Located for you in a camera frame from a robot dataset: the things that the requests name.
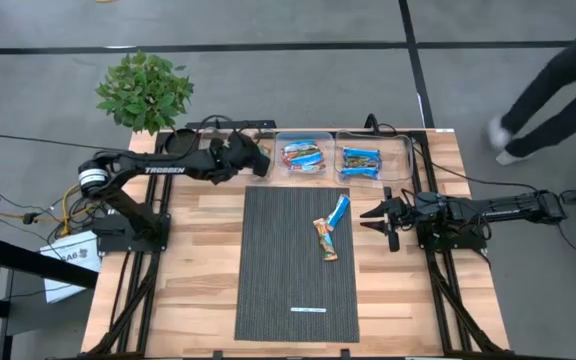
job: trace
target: black rubber mat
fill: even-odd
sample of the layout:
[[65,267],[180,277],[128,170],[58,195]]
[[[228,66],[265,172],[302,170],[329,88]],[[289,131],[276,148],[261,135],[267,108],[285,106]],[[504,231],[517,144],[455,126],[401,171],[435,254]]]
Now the black rubber mat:
[[351,206],[331,232],[336,261],[323,261],[312,223],[341,194],[348,189],[246,189],[235,340],[359,341]]

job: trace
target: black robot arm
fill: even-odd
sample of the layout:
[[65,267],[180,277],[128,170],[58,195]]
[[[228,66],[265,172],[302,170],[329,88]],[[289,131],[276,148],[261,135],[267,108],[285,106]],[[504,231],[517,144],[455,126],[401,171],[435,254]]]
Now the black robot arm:
[[483,200],[456,198],[422,192],[414,196],[414,205],[402,198],[393,198],[385,189],[386,200],[362,218],[383,217],[384,220],[362,222],[361,225],[388,236],[391,251],[399,250],[398,228],[416,227],[430,232],[419,245],[435,251],[445,249],[486,248],[490,237],[488,223],[527,220],[541,224],[558,224],[566,218],[559,198],[549,191],[526,193]]
[[121,187],[137,175],[185,175],[214,184],[230,180],[244,168],[265,176],[270,159],[246,135],[233,131],[228,144],[213,139],[207,149],[185,155],[102,151],[79,167],[84,197],[104,201],[120,215],[93,224],[101,240],[99,251],[160,251],[165,249],[169,219],[136,203]]

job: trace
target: gray floor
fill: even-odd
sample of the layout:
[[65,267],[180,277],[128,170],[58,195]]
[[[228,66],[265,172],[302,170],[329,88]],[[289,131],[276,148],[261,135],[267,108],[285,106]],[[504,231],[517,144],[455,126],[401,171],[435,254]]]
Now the gray floor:
[[[576,0],[410,0],[418,41],[570,40]],[[307,41],[404,41],[396,1],[388,0],[0,0],[0,47],[186,45]],[[521,181],[552,191],[576,187],[576,136],[529,162],[501,168],[481,138],[558,49],[422,50],[437,127],[455,128],[469,175]],[[211,113],[275,119],[281,127],[355,126],[368,112],[398,127],[420,127],[406,50],[165,54],[188,65],[196,94],[187,118]],[[127,129],[94,109],[92,91],[118,55],[0,55],[0,134],[125,148]],[[534,128],[576,96],[562,90],[529,124]],[[0,191],[47,206],[76,182],[94,149],[0,139]],[[517,190],[471,184],[473,196]],[[0,210],[14,211],[0,206]],[[564,223],[576,243],[576,207]],[[25,229],[46,235],[48,227]],[[493,226],[493,277],[512,348],[576,358],[576,253],[552,227]],[[37,249],[42,240],[0,223],[0,238]],[[41,289],[16,274],[12,293]],[[90,293],[50,309],[40,296],[13,310],[14,359],[73,356]],[[47,309],[42,319],[27,310]]]

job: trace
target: person's leg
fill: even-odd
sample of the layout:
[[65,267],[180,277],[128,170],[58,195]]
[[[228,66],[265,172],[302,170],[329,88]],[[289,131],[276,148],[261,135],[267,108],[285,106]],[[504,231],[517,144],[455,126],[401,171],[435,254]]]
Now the person's leg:
[[490,123],[488,132],[493,146],[503,148],[559,89],[574,81],[576,81],[576,39],[548,62],[506,115]]
[[498,161],[506,165],[504,162],[508,161],[502,160],[526,157],[541,148],[557,145],[574,133],[576,133],[576,98],[559,114],[548,119],[528,135],[512,140],[505,151],[510,158],[502,153]]

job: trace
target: wooden table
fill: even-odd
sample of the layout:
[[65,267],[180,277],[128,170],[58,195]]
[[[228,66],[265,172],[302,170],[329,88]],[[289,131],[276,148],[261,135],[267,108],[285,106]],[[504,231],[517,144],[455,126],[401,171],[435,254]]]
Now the wooden table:
[[[427,135],[433,161],[463,173],[454,132],[431,129]],[[154,142],[148,135],[133,135],[130,150],[152,152]],[[422,186],[426,188],[423,161],[417,161]],[[332,175],[324,180],[295,181],[279,176],[277,171],[275,167],[268,185],[340,186]],[[470,195],[463,178],[439,169],[435,169],[435,176],[441,193]],[[145,176],[137,177],[124,190],[135,200],[143,201],[147,181]],[[169,205],[172,232],[159,267],[147,357],[212,356],[214,350],[222,350],[224,356],[339,356],[345,348],[353,356],[442,354],[426,260],[417,246],[415,232],[401,232],[401,250],[389,252],[382,234],[359,225],[359,215],[383,200],[383,190],[358,187],[350,188],[350,198],[360,342],[235,341],[244,188],[251,181],[252,175],[244,174],[214,186],[185,176],[174,177]],[[412,190],[411,181],[389,185],[393,195],[398,195],[402,187]],[[490,338],[507,348],[488,265],[470,250],[453,251],[453,256],[464,305]],[[123,258],[123,253],[103,258],[82,351],[96,345],[108,330]],[[123,307],[128,278],[126,274],[119,309]],[[453,347],[459,349],[454,314],[449,306],[446,308]],[[129,350],[136,348],[140,317],[138,309],[130,331]]]

